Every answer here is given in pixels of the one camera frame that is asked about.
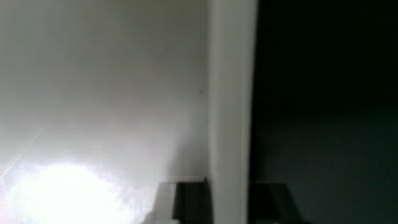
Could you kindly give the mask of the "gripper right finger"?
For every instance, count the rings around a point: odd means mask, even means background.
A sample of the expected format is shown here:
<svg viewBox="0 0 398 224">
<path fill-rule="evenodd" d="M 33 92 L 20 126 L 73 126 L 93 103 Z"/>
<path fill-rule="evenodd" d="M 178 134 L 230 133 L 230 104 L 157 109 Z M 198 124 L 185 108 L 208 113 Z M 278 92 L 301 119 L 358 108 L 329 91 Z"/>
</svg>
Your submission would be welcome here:
<svg viewBox="0 0 398 224">
<path fill-rule="evenodd" d="M 253 183 L 249 186 L 249 224 L 312 224 L 281 183 Z"/>
</svg>

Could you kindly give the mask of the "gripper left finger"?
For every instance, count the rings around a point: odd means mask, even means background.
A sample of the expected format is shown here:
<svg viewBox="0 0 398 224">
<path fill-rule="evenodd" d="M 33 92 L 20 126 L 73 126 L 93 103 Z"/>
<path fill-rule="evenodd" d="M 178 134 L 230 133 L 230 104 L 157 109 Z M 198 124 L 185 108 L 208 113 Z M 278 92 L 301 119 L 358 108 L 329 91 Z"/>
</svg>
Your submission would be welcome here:
<svg viewBox="0 0 398 224">
<path fill-rule="evenodd" d="M 155 224 L 214 224 L 212 189 L 207 180 L 164 182 L 159 185 Z"/>
</svg>

